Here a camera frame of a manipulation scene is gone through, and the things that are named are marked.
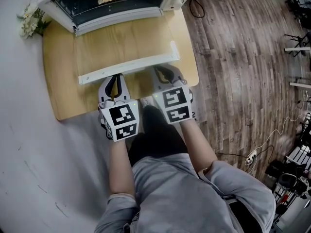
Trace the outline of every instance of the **gray t-shirt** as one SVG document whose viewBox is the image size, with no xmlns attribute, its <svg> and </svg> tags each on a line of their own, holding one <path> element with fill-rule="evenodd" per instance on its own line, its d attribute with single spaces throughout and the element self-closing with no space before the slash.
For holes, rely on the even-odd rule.
<svg viewBox="0 0 311 233">
<path fill-rule="evenodd" d="M 121 233 L 127 224 L 132 233 L 242 233 L 223 195 L 235 195 L 263 232 L 272 226 L 272 192 L 223 161 L 215 161 L 204 176 L 203 171 L 195 173 L 188 154 L 145 157 L 133 166 L 133 173 L 136 198 L 111 195 L 95 233 Z"/>
</svg>

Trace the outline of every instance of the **toaster oven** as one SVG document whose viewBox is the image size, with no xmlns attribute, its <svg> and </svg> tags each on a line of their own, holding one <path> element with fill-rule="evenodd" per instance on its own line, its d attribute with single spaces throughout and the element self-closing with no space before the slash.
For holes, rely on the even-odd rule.
<svg viewBox="0 0 311 233">
<path fill-rule="evenodd" d="M 178 10 L 186 0 L 38 0 L 38 7 L 70 32 L 81 35 L 108 25 L 159 17 Z"/>
</svg>

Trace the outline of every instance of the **black shorts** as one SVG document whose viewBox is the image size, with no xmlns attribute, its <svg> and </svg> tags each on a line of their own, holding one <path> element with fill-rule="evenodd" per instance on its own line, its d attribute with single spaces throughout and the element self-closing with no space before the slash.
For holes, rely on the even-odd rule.
<svg viewBox="0 0 311 233">
<path fill-rule="evenodd" d="M 129 150 L 133 166 L 146 156 L 161 158 L 178 153 L 188 153 L 184 140 L 173 125 L 169 125 L 161 111 L 154 106 L 146 106 L 142 114 L 145 133 L 139 133 Z"/>
</svg>

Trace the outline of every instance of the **wooden floor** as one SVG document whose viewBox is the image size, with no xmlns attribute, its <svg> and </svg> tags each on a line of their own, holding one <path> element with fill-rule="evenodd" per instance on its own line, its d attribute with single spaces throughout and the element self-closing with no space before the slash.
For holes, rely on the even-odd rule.
<svg viewBox="0 0 311 233">
<path fill-rule="evenodd" d="M 202 19 L 191 15 L 189 4 L 183 7 L 200 77 L 193 89 L 196 116 L 217 153 L 247 156 L 274 129 L 281 131 L 286 117 L 296 119 L 300 114 L 295 102 L 304 92 L 289 82 L 310 78 L 309 57 L 286 54 L 290 41 L 284 34 L 305 32 L 285 0 L 198 1 L 206 11 Z M 192 6 L 199 15 L 200 7 Z M 274 133 L 258 151 L 273 145 L 271 160 L 282 159 L 297 125 L 287 121 L 284 136 Z M 252 172 L 263 182 L 271 152 L 272 148 L 258 156 Z M 248 168 L 243 157 L 218 157 Z"/>
</svg>

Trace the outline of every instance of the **flower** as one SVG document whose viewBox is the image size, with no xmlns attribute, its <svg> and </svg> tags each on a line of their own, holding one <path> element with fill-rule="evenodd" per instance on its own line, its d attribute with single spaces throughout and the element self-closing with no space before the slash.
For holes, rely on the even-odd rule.
<svg viewBox="0 0 311 233">
<path fill-rule="evenodd" d="M 32 17 L 33 14 L 35 13 L 35 11 L 38 9 L 37 4 L 34 2 L 30 2 L 26 8 L 24 9 L 24 11 L 22 12 L 21 15 L 19 15 L 18 17 L 22 17 L 24 19 Z"/>
<path fill-rule="evenodd" d="M 32 36 L 35 29 L 37 28 L 39 19 L 35 17 L 27 17 L 22 21 L 19 35 L 23 38 L 28 38 L 29 36 Z"/>
</svg>

